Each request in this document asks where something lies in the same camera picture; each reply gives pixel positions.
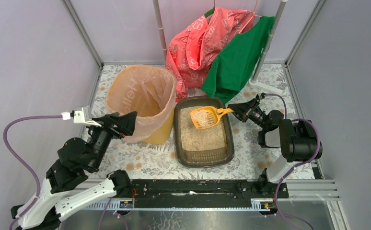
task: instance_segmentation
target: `floor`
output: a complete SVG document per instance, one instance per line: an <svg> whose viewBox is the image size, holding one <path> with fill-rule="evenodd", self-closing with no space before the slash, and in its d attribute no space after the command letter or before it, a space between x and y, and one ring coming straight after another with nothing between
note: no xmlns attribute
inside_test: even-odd
<svg viewBox="0 0 371 230"><path fill-rule="evenodd" d="M104 66L98 91L95 95L92 114L94 117L106 113L106 93L118 72L127 66ZM268 85L284 89L287 87L281 64L264 64L258 80ZM260 92L245 86L229 103L242 103L253 99ZM199 89L190 89L188 96L205 95ZM291 100L290 92L284 96L287 103L289 119L298 118ZM285 112L279 98L267 97L260 107L269 112L279 109ZM260 127L253 122L241 123L230 115L235 157L223 166L194 169L181 165L174 148L173 132L167 142L162 145L152 145L143 142L126 143L124 140L112 140L100 166L100 171L89 174L91 179L106 178L106 175L118 169L127 171L131 179L257 179L265 167L269 167L279 157L279 149L263 149L257 144L257 133ZM289 179L313 179L310 165L297 168Z"/></svg>

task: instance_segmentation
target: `white clamp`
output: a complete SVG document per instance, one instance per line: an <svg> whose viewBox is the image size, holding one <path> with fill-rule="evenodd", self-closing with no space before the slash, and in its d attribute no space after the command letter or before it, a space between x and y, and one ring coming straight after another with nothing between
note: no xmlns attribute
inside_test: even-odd
<svg viewBox="0 0 371 230"><path fill-rule="evenodd" d="M102 126L98 122L92 121L91 119L92 117L89 106L82 106L74 111L74 123L89 126Z"/></svg>

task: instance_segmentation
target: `green bag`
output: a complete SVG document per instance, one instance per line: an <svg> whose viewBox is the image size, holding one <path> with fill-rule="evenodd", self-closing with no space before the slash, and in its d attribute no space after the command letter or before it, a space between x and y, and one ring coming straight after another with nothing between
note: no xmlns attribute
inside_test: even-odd
<svg viewBox="0 0 371 230"><path fill-rule="evenodd" d="M274 19L263 16L250 30L237 34L215 58L201 90L224 104L236 96L252 75Z"/></svg>

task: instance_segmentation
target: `yellow litter scoop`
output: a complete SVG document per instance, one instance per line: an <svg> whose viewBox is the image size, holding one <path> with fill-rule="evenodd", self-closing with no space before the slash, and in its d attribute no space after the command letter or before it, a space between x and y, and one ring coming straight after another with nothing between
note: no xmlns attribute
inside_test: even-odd
<svg viewBox="0 0 371 230"><path fill-rule="evenodd" d="M233 112L232 109L217 109L213 106L204 106L191 111L191 120L197 129L211 128L217 125L221 117Z"/></svg>

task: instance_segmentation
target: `white wall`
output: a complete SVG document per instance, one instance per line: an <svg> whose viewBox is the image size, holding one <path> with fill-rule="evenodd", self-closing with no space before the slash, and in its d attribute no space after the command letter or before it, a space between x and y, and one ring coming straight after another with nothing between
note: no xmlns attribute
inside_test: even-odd
<svg viewBox="0 0 371 230"><path fill-rule="evenodd" d="M291 70L351 229L371 229L371 1L328 1Z"/></svg>
<svg viewBox="0 0 371 230"><path fill-rule="evenodd" d="M0 229L10 208L35 192L30 173L8 152L2 132L12 120L57 115L87 104L97 66L59 0L0 0ZM64 141L80 127L60 120L27 121L9 141L40 180Z"/></svg>
<svg viewBox="0 0 371 230"><path fill-rule="evenodd" d="M164 61L153 0L72 0L84 27L104 62ZM167 44L194 20L212 9L214 0L160 0ZM217 0L216 6L250 9L255 0ZM280 0L259 0L257 13L276 14ZM317 0L286 4L266 60L285 60Z"/></svg>

